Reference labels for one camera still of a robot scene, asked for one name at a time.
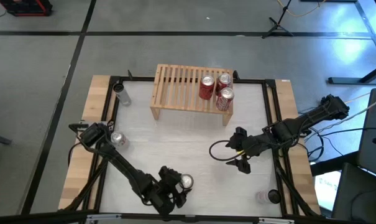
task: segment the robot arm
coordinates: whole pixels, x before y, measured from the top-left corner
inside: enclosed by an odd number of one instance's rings
[[[344,119],[348,116],[349,107],[339,98],[332,95],[322,98],[320,105],[295,118],[277,121],[262,129],[264,133],[247,136],[247,131],[237,127],[226,147],[242,153],[242,159],[234,159],[226,164],[237,166],[241,172],[250,173],[248,157],[259,156],[267,149],[279,150],[283,147],[293,147],[298,143],[300,134],[309,134],[309,128],[321,121]]]
[[[71,124],[70,128],[76,132],[79,126],[81,125]],[[158,173],[161,179],[157,181],[152,175],[137,170],[122,157],[111,144],[109,137],[110,131],[106,125],[94,123],[84,130],[78,139],[87,151],[98,153],[120,171],[144,205],[152,205],[163,216],[172,212],[175,205],[178,208],[183,206],[191,189],[183,187],[180,173],[163,166]],[[99,144],[98,149],[90,148],[96,142]],[[182,187],[181,192],[178,192],[177,185]]]

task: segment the tripod stand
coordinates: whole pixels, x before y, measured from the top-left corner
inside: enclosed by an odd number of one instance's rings
[[[282,27],[280,25],[280,22],[282,21],[283,16],[285,15],[285,13],[286,13],[286,11],[287,11],[288,6],[290,5],[290,3],[291,3],[291,0],[288,0],[287,5],[285,7],[283,7],[283,13],[282,13],[282,16],[280,16],[280,19],[279,19],[278,22],[276,22],[274,19],[272,19],[271,17],[269,17],[269,19],[273,22],[273,27],[265,35],[262,36],[263,39],[267,38],[270,34],[272,34],[272,32],[274,30],[277,30],[279,27],[280,27],[281,30],[284,30],[289,36],[291,36],[291,37],[294,36],[291,32],[289,32],[288,30],[286,30],[284,27]]]

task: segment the gray floor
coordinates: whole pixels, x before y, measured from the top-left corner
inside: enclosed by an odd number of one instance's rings
[[[0,18],[0,30],[79,31],[89,0],[52,0],[50,17]],[[376,30],[376,5],[360,0]],[[316,3],[293,0],[301,14]],[[258,31],[277,18],[276,1],[97,1],[90,31]],[[325,3],[305,17],[286,15],[294,32],[366,32],[352,3]],[[40,146],[48,128],[78,37],[0,36],[0,134],[13,139],[0,145],[0,215],[19,212]],[[304,37],[86,37],[53,141],[32,212],[55,211],[67,172],[73,133],[67,125],[81,118],[93,75],[152,76],[156,64],[225,67],[242,78],[282,78],[293,84],[299,110],[316,106],[327,94],[350,100],[372,87],[332,86],[327,77],[361,77],[376,68],[371,40]],[[367,106],[368,97],[350,103],[351,114]],[[361,127],[363,116],[333,129]],[[360,133],[332,135],[342,153],[357,150]],[[319,145],[311,139],[310,149]],[[322,160],[339,154],[326,142]]]

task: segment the wooden slatted rack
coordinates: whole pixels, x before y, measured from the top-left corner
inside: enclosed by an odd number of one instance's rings
[[[201,77],[211,75],[215,81],[215,90],[218,76],[223,73],[228,73],[232,78],[231,69],[157,65],[150,103],[153,117],[158,120],[161,109],[214,113],[222,114],[222,124],[226,126],[233,115],[233,101],[227,111],[220,111],[216,107],[215,91],[210,100],[199,97]]]

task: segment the red object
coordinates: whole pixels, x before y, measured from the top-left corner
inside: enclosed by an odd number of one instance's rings
[[[231,88],[223,88],[218,95],[216,106],[220,111],[226,111],[231,105],[235,94]]]
[[[0,0],[0,4],[13,16],[49,16],[49,0]]]
[[[226,87],[231,87],[232,80],[228,73],[223,73],[217,78],[217,86],[215,87],[215,94],[218,96],[219,92]]]
[[[199,96],[204,100],[211,99],[214,91],[214,79],[206,75],[200,80]]]

